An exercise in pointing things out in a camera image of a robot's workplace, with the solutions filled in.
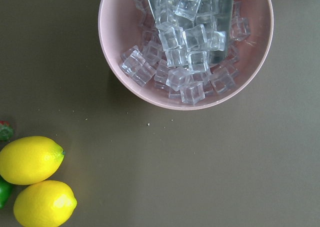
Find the clear ice cube front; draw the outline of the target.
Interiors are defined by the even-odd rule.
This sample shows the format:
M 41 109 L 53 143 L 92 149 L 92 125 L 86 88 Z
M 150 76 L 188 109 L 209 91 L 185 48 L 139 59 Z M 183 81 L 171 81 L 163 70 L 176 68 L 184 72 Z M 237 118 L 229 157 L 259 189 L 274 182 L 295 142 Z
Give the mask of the clear ice cube front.
M 190 82 L 180 88 L 181 101 L 184 104 L 195 105 L 205 99 L 203 83 L 200 81 Z

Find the clear ice cube centre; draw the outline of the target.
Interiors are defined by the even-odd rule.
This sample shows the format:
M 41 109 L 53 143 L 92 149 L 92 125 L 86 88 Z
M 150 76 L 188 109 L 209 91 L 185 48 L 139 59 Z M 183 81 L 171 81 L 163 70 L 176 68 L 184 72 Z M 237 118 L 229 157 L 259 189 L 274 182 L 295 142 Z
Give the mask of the clear ice cube centre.
M 203 24 L 198 24 L 184 30 L 182 32 L 182 37 L 188 49 L 199 47 L 206 44 L 208 41 L 205 26 Z

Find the upper yellow lemon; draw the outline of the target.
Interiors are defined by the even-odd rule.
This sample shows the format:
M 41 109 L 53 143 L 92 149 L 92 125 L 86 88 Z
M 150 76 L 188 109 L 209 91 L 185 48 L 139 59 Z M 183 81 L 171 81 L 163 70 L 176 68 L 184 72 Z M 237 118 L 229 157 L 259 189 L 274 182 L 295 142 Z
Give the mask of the upper yellow lemon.
M 0 151 L 0 175 L 11 184 L 36 184 L 52 176 L 64 157 L 64 149 L 48 137 L 19 138 Z

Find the clear ice cube left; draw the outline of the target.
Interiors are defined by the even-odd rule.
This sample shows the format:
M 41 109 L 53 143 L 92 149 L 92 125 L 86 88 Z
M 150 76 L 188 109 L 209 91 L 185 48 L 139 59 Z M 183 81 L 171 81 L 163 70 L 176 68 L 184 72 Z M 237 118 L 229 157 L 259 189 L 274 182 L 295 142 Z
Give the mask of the clear ice cube left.
M 139 69 L 142 68 L 145 62 L 146 60 L 141 52 L 135 49 L 124 60 L 121 65 L 121 69 L 126 75 L 133 76 Z

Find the clear ice cube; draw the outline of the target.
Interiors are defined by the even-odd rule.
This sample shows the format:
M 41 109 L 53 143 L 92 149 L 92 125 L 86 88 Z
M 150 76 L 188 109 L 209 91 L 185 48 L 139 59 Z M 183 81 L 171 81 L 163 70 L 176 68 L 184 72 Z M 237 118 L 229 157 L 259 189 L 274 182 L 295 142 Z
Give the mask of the clear ice cube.
M 174 9 L 177 16 L 194 21 L 200 8 L 201 0 L 178 0 Z
M 142 68 L 145 62 L 146 60 L 141 52 L 135 49 L 124 60 L 121 65 L 121 69 L 126 75 L 133 76 L 139 69 Z
M 184 104 L 195 105 L 205 99 L 203 83 L 200 81 L 190 82 L 180 88 L 181 101 Z
M 205 26 L 203 24 L 198 24 L 184 30 L 182 32 L 182 37 L 188 49 L 199 47 L 206 44 L 208 41 Z

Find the yellow lemon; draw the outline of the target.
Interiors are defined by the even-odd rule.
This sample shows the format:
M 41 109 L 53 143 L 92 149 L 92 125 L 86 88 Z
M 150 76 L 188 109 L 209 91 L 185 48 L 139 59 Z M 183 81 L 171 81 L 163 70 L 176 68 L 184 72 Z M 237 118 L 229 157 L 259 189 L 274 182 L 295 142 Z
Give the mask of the yellow lemon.
M 59 227 L 71 217 L 77 203 L 69 185 L 44 180 L 20 192 L 13 214 L 23 227 Z
M 36 184 L 52 176 L 64 157 L 64 149 L 48 137 L 19 138 L 0 151 L 0 175 L 11 184 Z

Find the clear plastic ice scoop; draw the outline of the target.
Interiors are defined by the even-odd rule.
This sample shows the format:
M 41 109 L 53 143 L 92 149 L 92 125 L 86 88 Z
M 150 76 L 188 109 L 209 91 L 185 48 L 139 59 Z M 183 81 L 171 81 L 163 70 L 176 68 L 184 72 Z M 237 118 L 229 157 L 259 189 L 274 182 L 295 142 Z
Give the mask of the clear plastic ice scoop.
M 194 21 L 174 13 L 178 0 L 148 0 L 167 65 L 188 66 L 199 59 L 213 66 L 227 57 L 234 0 L 201 0 Z M 203 24 L 207 43 L 188 49 L 183 31 Z

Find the lower yellow lemon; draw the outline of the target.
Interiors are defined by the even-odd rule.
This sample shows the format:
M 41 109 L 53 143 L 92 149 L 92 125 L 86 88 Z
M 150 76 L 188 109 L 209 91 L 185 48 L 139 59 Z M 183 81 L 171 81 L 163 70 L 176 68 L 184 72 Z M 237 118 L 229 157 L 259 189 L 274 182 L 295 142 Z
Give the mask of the lower yellow lemon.
M 77 203 L 69 185 L 44 180 L 20 192 L 13 214 L 23 227 L 59 227 L 71 217 Z

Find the pink bowl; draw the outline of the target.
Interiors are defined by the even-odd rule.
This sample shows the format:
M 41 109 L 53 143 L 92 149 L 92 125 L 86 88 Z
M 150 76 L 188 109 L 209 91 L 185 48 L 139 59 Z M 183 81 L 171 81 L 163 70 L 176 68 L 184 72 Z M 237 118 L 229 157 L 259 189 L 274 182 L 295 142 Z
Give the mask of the pink bowl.
M 163 90 L 156 89 L 153 81 L 145 87 L 139 86 L 120 69 L 120 55 L 141 43 L 141 29 L 138 26 L 141 13 L 133 0 L 101 0 L 98 12 L 98 34 L 106 61 L 114 75 L 140 99 L 170 110 L 191 111 L 216 106 L 242 91 L 261 69 L 271 46 L 274 30 L 274 13 L 271 0 L 237 0 L 241 2 L 240 13 L 248 18 L 251 34 L 237 44 L 239 70 L 235 77 L 235 88 L 213 94 L 195 105 L 169 99 Z

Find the red strawberry with leaves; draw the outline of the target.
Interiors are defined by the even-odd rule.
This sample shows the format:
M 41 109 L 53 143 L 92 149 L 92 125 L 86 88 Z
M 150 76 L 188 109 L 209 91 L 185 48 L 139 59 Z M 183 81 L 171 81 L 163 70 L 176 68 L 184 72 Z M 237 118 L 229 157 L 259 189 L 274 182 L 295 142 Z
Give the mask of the red strawberry with leaves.
M 7 142 L 14 135 L 14 129 L 11 125 L 4 120 L 0 121 L 0 140 L 2 142 Z

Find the clear ice cube top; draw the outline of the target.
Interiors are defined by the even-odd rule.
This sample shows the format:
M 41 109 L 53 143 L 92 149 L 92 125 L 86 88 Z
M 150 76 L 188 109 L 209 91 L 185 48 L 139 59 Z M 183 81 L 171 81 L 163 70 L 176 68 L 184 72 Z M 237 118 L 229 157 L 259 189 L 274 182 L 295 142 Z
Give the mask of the clear ice cube top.
M 177 16 L 194 21 L 200 8 L 201 0 L 178 0 L 174 9 Z

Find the green lime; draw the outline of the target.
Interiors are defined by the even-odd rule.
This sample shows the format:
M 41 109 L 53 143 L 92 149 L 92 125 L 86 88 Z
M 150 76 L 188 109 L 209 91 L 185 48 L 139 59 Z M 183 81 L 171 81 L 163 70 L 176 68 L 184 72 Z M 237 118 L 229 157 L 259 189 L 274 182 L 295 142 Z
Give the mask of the green lime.
M 11 196 L 14 185 L 0 177 L 0 208 L 3 209 Z

